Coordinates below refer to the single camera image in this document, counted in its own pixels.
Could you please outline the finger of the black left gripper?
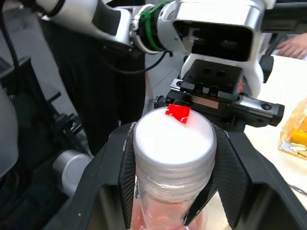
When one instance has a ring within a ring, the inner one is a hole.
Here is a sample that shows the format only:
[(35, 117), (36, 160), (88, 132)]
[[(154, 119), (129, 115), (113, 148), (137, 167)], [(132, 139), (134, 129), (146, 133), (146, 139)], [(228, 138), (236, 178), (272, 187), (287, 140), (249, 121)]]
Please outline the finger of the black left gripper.
[(183, 225), (189, 225), (208, 204), (217, 192), (214, 177), (210, 177), (207, 185), (200, 191), (183, 218)]

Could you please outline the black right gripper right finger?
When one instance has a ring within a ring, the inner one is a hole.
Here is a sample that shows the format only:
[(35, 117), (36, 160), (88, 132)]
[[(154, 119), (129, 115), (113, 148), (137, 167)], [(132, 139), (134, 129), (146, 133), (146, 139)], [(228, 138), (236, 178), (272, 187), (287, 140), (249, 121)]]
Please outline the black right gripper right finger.
[(252, 146), (244, 133), (214, 129), (214, 182), (230, 227), (305, 230), (307, 211), (276, 167)]

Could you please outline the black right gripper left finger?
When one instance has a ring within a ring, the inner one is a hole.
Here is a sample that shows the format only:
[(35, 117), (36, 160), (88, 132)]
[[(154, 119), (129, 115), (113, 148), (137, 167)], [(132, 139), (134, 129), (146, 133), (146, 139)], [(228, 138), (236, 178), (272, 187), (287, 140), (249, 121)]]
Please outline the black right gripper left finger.
[(128, 230), (132, 220), (136, 163), (135, 123), (115, 129), (93, 157), (66, 150), (52, 168), (68, 196), (60, 223), (49, 230)]

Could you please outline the bare person hand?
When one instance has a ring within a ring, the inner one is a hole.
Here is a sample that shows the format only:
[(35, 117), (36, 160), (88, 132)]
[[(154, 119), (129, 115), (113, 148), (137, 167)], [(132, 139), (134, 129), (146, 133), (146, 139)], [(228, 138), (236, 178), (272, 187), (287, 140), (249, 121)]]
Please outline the bare person hand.
[(307, 34), (296, 35), (279, 44), (276, 49), (278, 56), (303, 60), (307, 57)]

